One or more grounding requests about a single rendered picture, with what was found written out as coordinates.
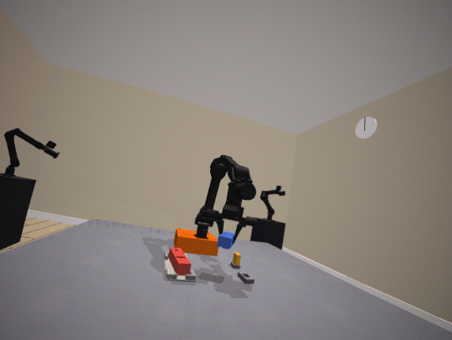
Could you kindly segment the blue wide plate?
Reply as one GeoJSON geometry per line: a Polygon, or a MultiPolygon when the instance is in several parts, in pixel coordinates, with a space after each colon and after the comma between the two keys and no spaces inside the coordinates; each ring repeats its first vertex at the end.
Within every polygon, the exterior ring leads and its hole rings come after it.
{"type": "Polygon", "coordinates": [[[230,249],[233,246],[235,233],[225,231],[218,236],[217,246],[221,246],[225,249],[230,249]]]}

